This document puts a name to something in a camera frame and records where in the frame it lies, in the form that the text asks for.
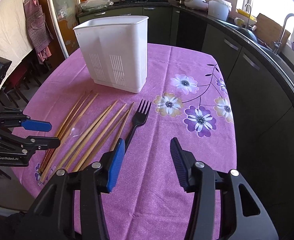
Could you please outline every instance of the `metal bolt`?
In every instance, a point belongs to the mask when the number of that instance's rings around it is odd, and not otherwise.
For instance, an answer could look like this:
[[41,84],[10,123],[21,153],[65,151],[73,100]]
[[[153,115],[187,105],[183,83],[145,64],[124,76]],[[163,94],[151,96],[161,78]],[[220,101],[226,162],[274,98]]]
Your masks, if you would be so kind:
[[94,169],[98,169],[98,168],[100,168],[102,165],[101,165],[100,162],[94,162],[94,163],[91,164],[91,166],[92,166]]
[[57,174],[57,176],[62,176],[65,174],[65,170],[63,170],[63,169],[57,170],[56,174]]
[[195,166],[196,166],[197,168],[203,168],[203,167],[205,166],[205,164],[204,164],[203,162],[196,162],[196,163],[195,163]]
[[233,175],[235,177],[239,176],[239,171],[237,171],[237,170],[231,170],[230,173],[231,173],[231,175]]

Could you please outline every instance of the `purple tablecloth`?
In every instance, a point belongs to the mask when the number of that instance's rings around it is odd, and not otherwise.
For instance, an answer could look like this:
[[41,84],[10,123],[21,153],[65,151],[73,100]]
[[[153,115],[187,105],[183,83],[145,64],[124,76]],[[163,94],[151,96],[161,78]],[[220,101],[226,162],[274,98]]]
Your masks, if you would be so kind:
[[[124,103],[129,107],[133,101],[136,102],[131,119],[142,98],[153,102],[146,124],[137,129],[131,141],[116,187],[109,195],[102,196],[110,238],[182,240],[193,194],[185,193],[179,186],[169,150],[170,139],[177,137],[183,149],[193,152],[197,160],[215,170],[227,172],[236,168],[233,116],[215,60],[201,52],[148,44],[147,81],[139,94],[132,94],[95,84],[78,49],[42,84],[24,114],[50,122],[53,128],[46,136],[53,136],[80,95],[90,90],[99,95],[86,112],[87,126],[116,99],[119,102],[105,124]],[[128,121],[122,138],[127,136],[130,128]],[[13,133],[21,137],[44,135],[44,132],[23,128],[15,128]],[[114,136],[115,133],[94,158],[95,161],[109,151]],[[62,147],[54,165],[75,140],[69,139]],[[43,185],[38,186],[37,169],[44,154],[44,151],[37,151],[28,167],[13,168],[21,184],[34,197],[43,188]],[[75,228],[79,231],[79,194],[75,198]],[[216,238],[219,220],[220,201],[216,200]]]

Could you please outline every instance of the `beige cloth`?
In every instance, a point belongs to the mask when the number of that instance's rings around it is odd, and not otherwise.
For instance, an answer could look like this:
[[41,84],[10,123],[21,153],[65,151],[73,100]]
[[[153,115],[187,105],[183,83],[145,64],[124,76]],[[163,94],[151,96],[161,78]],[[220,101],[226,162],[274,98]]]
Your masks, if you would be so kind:
[[23,1],[0,0],[0,57],[12,61],[2,84],[33,49],[27,38]]

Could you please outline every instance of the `chopstick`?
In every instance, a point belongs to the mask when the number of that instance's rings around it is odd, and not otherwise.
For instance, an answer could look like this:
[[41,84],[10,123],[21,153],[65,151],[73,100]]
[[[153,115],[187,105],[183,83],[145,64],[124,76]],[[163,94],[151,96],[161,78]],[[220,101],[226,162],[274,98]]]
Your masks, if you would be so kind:
[[95,141],[91,144],[90,148],[85,152],[84,156],[80,159],[80,161],[77,163],[76,167],[73,169],[73,172],[79,171],[83,163],[86,161],[90,153],[93,151],[93,149],[96,147],[99,140],[103,137],[103,135],[107,132],[109,127],[112,125],[112,123],[116,120],[116,118],[119,116],[121,111],[125,108],[127,104],[124,104],[122,108],[117,112],[117,114],[109,121],[108,125],[106,125],[105,129],[100,133],[100,135],[95,139]]
[[89,141],[89,139],[93,136],[93,134],[95,133],[95,131],[98,129],[98,127],[101,125],[101,123],[105,120],[105,118],[107,117],[107,115],[110,113],[110,111],[112,110],[112,108],[115,106],[115,104],[118,102],[118,100],[116,100],[113,105],[108,109],[108,111],[106,112],[106,114],[98,121],[98,123],[96,124],[96,126],[90,131],[90,133],[87,135],[87,137],[84,139],[84,141],[81,143],[81,145],[79,146],[79,148],[77,149],[77,151],[74,153],[74,155],[71,157],[71,159],[68,161],[65,170],[68,171],[70,166],[74,163],[75,159],[78,157],[79,153],[81,152],[81,150],[83,149],[83,147],[86,145],[86,143]]
[[111,108],[111,105],[108,106],[105,111],[103,111],[100,116],[93,121],[93,123],[88,127],[88,129],[81,135],[81,137],[74,143],[74,145],[69,149],[69,151],[65,154],[65,156],[63,157],[63,159],[60,161],[60,163],[56,166],[56,170],[60,169],[63,164],[68,160],[68,158],[70,157],[70,155],[74,152],[74,150],[76,150],[76,148],[78,147],[78,145],[82,142],[82,140],[87,136],[87,134],[90,132],[90,130],[92,128],[95,127],[95,125],[98,123],[98,121],[106,114],[106,112]]
[[[59,129],[57,130],[55,137],[58,137],[61,135],[62,130],[67,127],[70,124],[71,119],[73,119],[74,115],[77,113],[77,111],[79,110],[79,108],[81,108],[82,104],[86,101],[87,98],[85,98],[85,100],[82,101],[82,103],[80,103],[79,107],[78,104],[81,101],[81,99],[84,97],[86,92],[84,92],[82,94],[82,96],[78,99],[77,103],[74,104],[73,108],[69,111],[67,117],[65,118],[65,120],[61,123]],[[52,154],[54,153],[55,149],[48,149],[45,153],[43,162],[39,168],[39,173],[43,173],[44,169],[46,168]]]
[[130,115],[130,112],[131,112],[132,108],[134,107],[134,104],[135,104],[135,102],[133,102],[133,103],[131,104],[131,106],[130,106],[130,108],[129,108],[129,111],[128,111],[128,114],[127,114],[127,116],[126,116],[124,122],[122,123],[122,125],[121,125],[121,127],[120,127],[118,133],[116,134],[116,136],[115,136],[115,138],[114,138],[114,141],[113,141],[113,143],[112,143],[112,145],[111,145],[111,147],[110,147],[110,151],[113,151],[113,150],[114,150],[114,148],[115,148],[115,146],[116,146],[116,144],[117,144],[117,141],[118,141],[118,139],[120,138],[121,132],[123,131],[123,128],[124,128],[124,126],[125,126],[125,124],[126,124],[126,122],[127,122],[127,119],[128,119],[128,117],[129,117],[129,115]]
[[78,120],[82,117],[82,115],[85,113],[85,111],[90,106],[90,104],[95,100],[95,98],[97,97],[97,95],[98,95],[98,93],[93,97],[93,99],[91,99],[89,101],[89,103],[85,106],[85,108],[81,111],[81,113],[79,114],[79,116],[74,120],[74,122],[72,123],[72,125],[69,127],[68,132],[64,134],[63,138],[61,139],[60,146],[52,153],[52,156],[51,156],[51,158],[50,158],[50,160],[49,160],[46,168],[44,169],[44,172],[42,173],[42,175],[41,175],[41,177],[39,179],[38,185],[40,185],[41,183],[44,182],[46,176],[49,173],[49,170],[51,168],[51,165],[52,165],[53,161],[55,160],[56,156],[58,155],[58,152],[59,152],[61,146],[65,143],[65,141],[67,140],[68,136],[70,135],[71,129],[75,126],[75,124],[78,122]]
[[90,153],[84,164],[81,166],[80,170],[82,171],[84,168],[86,168],[90,163],[91,160],[96,156],[96,154],[100,151],[101,147],[105,144],[109,136],[112,134],[112,132],[117,128],[117,126],[120,124],[120,122],[128,115],[129,110],[127,110],[124,115],[117,121],[117,123],[114,125],[112,129],[109,130],[109,132],[104,136],[103,139],[99,141],[95,149]]

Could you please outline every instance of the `white bucket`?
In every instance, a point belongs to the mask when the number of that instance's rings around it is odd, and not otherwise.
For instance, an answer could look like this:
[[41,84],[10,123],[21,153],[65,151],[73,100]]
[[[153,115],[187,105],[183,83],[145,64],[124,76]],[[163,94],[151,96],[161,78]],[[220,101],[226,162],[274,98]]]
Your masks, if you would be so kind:
[[147,16],[89,20],[74,28],[96,84],[139,93],[147,77]]
[[219,20],[226,21],[229,13],[229,7],[225,4],[209,1],[208,15]]

